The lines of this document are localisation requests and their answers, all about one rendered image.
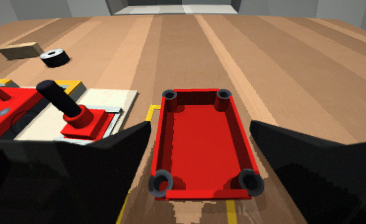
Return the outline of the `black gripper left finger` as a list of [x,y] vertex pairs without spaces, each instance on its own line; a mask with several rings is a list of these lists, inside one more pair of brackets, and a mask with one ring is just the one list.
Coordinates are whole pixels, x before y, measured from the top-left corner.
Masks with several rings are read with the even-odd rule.
[[60,180],[86,224],[116,224],[151,134],[150,121],[85,145],[1,140],[7,177]]

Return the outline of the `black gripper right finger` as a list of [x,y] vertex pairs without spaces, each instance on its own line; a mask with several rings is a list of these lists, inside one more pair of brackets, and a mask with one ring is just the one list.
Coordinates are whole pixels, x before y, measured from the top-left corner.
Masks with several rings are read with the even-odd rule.
[[257,120],[249,131],[308,224],[349,224],[366,205],[366,142],[344,145]]

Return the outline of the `black toy wheel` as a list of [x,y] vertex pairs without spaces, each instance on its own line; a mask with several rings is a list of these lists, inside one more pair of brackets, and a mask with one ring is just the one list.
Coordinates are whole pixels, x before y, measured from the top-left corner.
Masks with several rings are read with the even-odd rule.
[[56,48],[45,52],[39,57],[42,59],[42,62],[50,68],[62,66],[70,61],[70,57],[67,56],[65,50],[62,48]]

